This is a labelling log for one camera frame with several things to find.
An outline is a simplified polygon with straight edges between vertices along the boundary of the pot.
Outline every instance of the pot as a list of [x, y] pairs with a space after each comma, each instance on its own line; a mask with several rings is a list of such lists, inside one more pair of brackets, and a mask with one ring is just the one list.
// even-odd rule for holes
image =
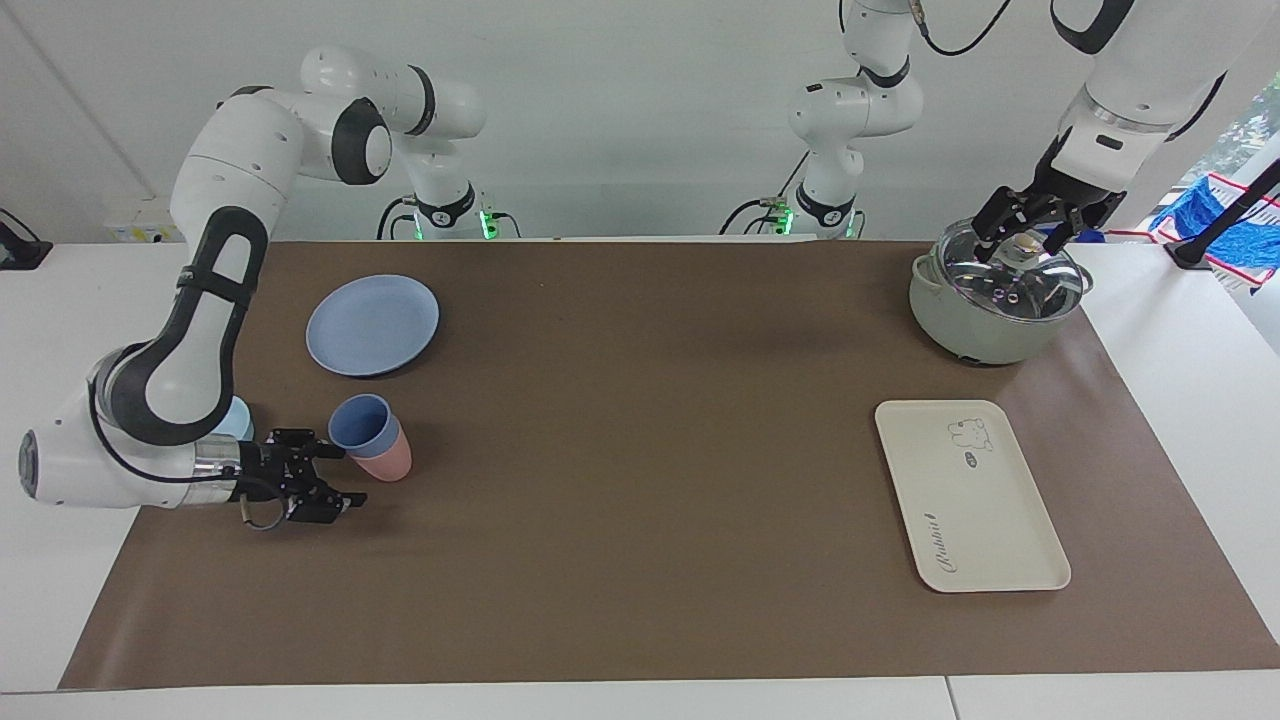
[[911, 266], [911, 313], [934, 342], [982, 365], [1020, 363], [1041, 352], [1093, 288], [1066, 251], [1044, 252], [1044, 234], [1009, 238], [983, 263], [970, 222], [943, 231]]

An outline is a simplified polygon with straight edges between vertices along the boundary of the round plate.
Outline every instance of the round plate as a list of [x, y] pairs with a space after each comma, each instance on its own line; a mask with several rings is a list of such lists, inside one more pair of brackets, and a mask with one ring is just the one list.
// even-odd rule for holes
[[440, 306], [404, 275], [369, 275], [329, 293], [307, 323], [307, 351], [353, 378], [389, 373], [417, 357], [440, 324]]

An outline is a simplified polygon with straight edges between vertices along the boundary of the pot lid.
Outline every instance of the pot lid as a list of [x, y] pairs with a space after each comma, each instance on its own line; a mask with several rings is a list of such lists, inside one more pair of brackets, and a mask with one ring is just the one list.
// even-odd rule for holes
[[1091, 284], [1074, 260], [1044, 251], [1044, 233], [1018, 233], [983, 263], [968, 219], [952, 223], [934, 245], [941, 278], [972, 304], [1010, 319], [1052, 320], [1080, 304]]

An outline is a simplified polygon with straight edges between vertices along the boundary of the beige tray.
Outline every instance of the beige tray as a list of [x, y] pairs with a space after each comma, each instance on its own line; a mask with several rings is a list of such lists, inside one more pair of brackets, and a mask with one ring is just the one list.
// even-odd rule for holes
[[1053, 591], [1071, 566], [1005, 411], [986, 400], [876, 409], [915, 569], [938, 592]]

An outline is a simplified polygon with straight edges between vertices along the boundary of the wall outlet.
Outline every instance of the wall outlet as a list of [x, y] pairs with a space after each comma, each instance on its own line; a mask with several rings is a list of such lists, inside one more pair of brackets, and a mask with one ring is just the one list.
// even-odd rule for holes
[[183, 242], [169, 217], [168, 197], [122, 199], [113, 202], [102, 227], [118, 242]]

